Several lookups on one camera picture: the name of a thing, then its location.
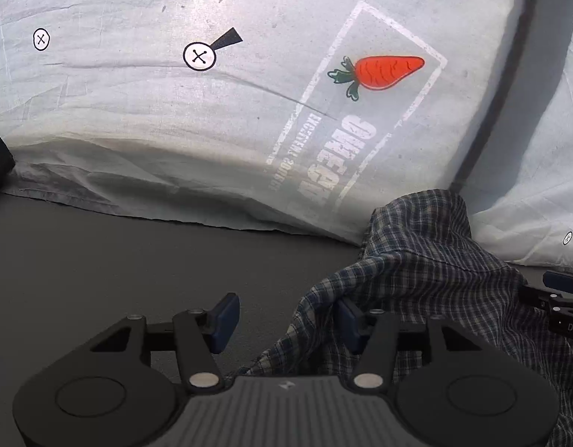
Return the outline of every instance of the button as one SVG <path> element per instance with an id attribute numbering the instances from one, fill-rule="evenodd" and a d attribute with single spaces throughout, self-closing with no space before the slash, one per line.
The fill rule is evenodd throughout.
<path id="1" fill-rule="evenodd" d="M 353 381 L 359 388 L 365 389 L 378 388 L 384 383 L 384 379 L 374 373 L 361 373 Z"/>
<path id="2" fill-rule="evenodd" d="M 192 42 L 183 51 L 183 61 L 190 69 L 208 70 L 216 63 L 216 52 L 207 43 Z"/>
<path id="3" fill-rule="evenodd" d="M 50 43 L 50 35 L 44 28 L 37 28 L 34 31 L 34 48 L 36 50 L 46 50 L 46 47 L 49 46 Z"/>
<path id="4" fill-rule="evenodd" d="M 191 375 L 189 382 L 197 388 L 210 388 L 218 384 L 220 378 L 214 373 L 196 373 Z"/>

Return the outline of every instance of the gray table surface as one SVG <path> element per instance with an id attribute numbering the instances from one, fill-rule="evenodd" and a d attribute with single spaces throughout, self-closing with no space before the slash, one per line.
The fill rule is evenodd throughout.
<path id="1" fill-rule="evenodd" d="M 41 368 L 140 313 L 169 321 L 241 298 L 241 321 L 217 362 L 249 363 L 279 339 L 301 296 L 356 260 L 329 239 L 101 215 L 0 194 L 0 447 L 22 447 L 11 415 L 20 385 Z M 533 283 L 541 270 L 520 267 Z M 153 367 L 178 381 L 174 356 Z"/>

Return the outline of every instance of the checkered fabric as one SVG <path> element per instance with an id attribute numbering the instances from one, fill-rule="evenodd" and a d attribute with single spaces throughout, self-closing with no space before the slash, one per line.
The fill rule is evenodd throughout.
<path id="1" fill-rule="evenodd" d="M 376 209 L 359 259 L 315 285 L 300 301 L 286 335 L 241 375 L 347 377 L 359 357 L 333 324 L 332 304 L 348 295 L 361 310 L 379 307 L 402 321 L 443 315 L 546 378 L 560 397 L 548 446 L 573 446 L 573 340 L 548 331 L 545 313 L 518 301 L 526 279 L 471 239 L 463 199 L 448 190 L 407 195 Z M 400 352 L 394 381 L 420 367 Z"/>

